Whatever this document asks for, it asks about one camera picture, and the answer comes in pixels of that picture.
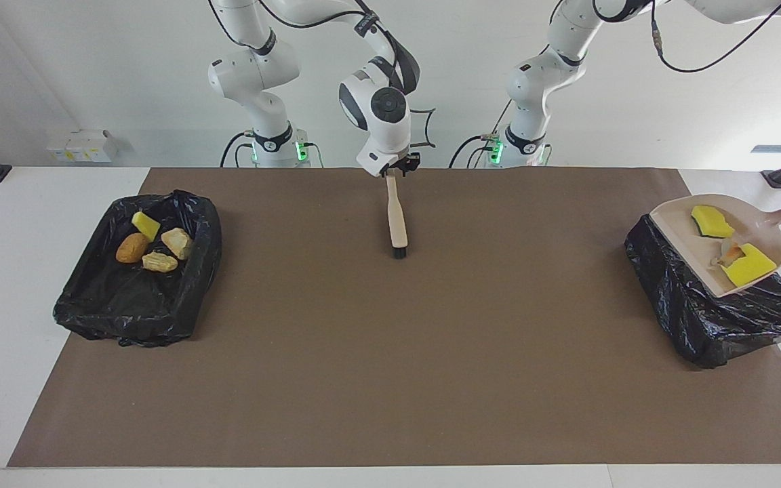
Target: sponge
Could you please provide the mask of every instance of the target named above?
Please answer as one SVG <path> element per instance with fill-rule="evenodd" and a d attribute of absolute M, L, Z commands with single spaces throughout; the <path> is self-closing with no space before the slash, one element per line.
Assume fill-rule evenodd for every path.
<path fill-rule="evenodd" d="M 740 248 L 743 249 L 743 254 L 746 256 L 736 260 L 728 268 L 722 266 L 728 279 L 737 287 L 746 287 L 751 282 L 771 274 L 778 268 L 776 263 L 765 256 L 759 248 L 751 244 L 743 244 Z"/>
<path fill-rule="evenodd" d="M 716 207 L 698 205 L 692 208 L 692 219 L 698 225 L 698 232 L 704 237 L 726 239 L 734 236 L 734 228 L 725 221 L 725 216 Z"/>
<path fill-rule="evenodd" d="M 155 222 L 152 218 L 143 212 L 135 213 L 131 216 L 131 223 L 136 226 L 140 234 L 146 235 L 146 238 L 152 242 L 155 241 L 155 235 L 159 234 L 161 224 Z"/>

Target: table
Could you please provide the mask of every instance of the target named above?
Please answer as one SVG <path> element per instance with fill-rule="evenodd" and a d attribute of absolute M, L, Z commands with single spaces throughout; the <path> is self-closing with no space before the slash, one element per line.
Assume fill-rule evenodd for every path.
<path fill-rule="evenodd" d="M 0 185 L 0 486 L 27 485 L 549 485 L 772 486 L 781 466 L 496 466 L 366 469 L 4 470 L 13 446 L 68 337 L 50 306 L 98 216 L 115 198 L 134 195 L 147 169 L 15 169 Z M 763 209 L 781 192 L 754 173 L 683 171 L 694 194 L 724 192 Z M 84 202 L 72 207 L 77 195 Z M 10 235 L 56 236 L 26 240 Z M 37 272 L 39 267 L 44 272 Z"/>

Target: dustpan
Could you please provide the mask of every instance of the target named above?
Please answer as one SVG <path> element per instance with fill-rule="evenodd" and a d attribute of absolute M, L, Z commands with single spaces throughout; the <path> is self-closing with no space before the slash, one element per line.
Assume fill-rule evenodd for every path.
<path fill-rule="evenodd" d="M 719 208 L 736 231 L 735 241 L 759 248 L 776 263 L 777 270 L 773 272 L 781 268 L 781 210 L 762 212 L 728 195 L 695 195 L 661 204 L 650 213 L 651 219 L 712 296 L 722 298 L 743 291 L 769 278 L 773 272 L 743 287 L 734 285 L 722 268 L 713 265 L 713 259 L 722 254 L 722 244 L 719 239 L 701 237 L 692 219 L 692 208 L 697 205 Z"/>

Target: brown paper sheet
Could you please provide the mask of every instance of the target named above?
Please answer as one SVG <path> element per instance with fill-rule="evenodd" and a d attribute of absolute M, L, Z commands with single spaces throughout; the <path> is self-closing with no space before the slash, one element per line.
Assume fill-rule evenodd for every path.
<path fill-rule="evenodd" d="M 682 361 L 623 252 L 655 169 L 153 169 L 219 207 L 192 340 L 72 335 L 10 466 L 781 463 L 781 353 Z"/>

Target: black garbage bag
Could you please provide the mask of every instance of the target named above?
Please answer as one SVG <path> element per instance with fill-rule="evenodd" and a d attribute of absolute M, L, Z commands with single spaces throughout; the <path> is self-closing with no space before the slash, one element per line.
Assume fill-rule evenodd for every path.
<path fill-rule="evenodd" d="M 781 342 L 781 277 L 778 274 L 724 298 L 714 298 L 661 234 L 643 216 L 626 239 L 659 324 L 677 352 L 702 368 L 725 365 Z"/>
<path fill-rule="evenodd" d="M 117 248 L 130 234 L 134 213 L 161 223 L 146 252 L 170 254 L 161 233 L 184 229 L 195 240 L 189 259 L 160 274 L 142 264 L 117 261 Z M 219 214 L 207 198 L 175 190 L 114 201 L 89 239 L 62 296 L 53 308 L 56 323 L 89 340 L 118 339 L 121 346 L 168 346 L 192 336 L 204 294 L 221 260 Z"/>

